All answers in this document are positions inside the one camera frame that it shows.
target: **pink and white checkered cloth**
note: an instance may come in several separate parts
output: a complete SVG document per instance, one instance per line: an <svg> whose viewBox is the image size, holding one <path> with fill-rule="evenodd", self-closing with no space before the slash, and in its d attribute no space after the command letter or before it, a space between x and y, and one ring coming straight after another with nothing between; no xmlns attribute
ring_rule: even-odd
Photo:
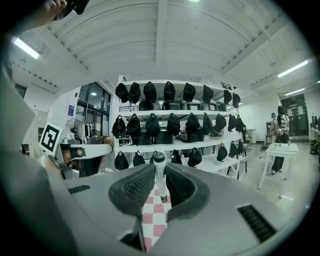
<svg viewBox="0 0 320 256"><path fill-rule="evenodd" d="M146 251L150 251L161 235L167 229L167 215L171 209L171 199L167 188L167 202L162 203L158 184L154 184L147 201L142 209L142 231Z"/></svg>

